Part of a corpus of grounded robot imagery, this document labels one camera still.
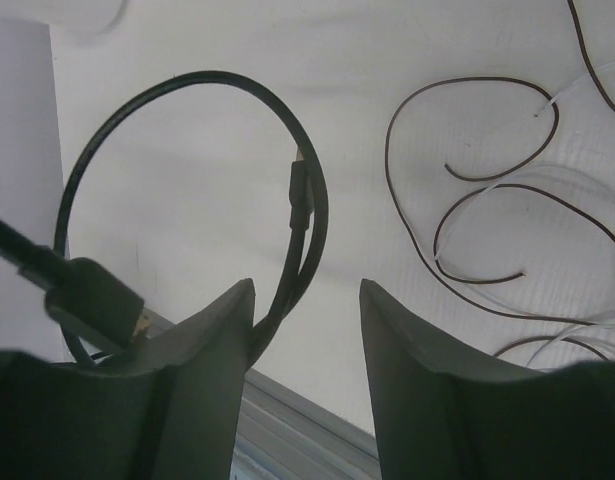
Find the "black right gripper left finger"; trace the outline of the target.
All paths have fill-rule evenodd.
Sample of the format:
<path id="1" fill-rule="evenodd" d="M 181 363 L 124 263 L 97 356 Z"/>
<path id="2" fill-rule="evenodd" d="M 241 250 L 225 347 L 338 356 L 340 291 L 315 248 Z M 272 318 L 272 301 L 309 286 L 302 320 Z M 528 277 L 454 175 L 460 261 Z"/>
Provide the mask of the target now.
<path id="1" fill-rule="evenodd" d="M 0 351 L 0 479 L 225 479 L 255 289 L 93 369 Z"/>

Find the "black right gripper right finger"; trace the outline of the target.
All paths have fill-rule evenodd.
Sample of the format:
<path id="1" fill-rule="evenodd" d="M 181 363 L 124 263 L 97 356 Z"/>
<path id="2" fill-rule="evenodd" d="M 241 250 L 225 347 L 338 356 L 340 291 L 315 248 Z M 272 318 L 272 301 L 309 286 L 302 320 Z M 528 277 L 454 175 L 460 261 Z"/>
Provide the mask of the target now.
<path id="1" fill-rule="evenodd" d="M 359 292 L 386 479 L 615 479 L 615 362 L 543 373 L 487 355 Z"/>

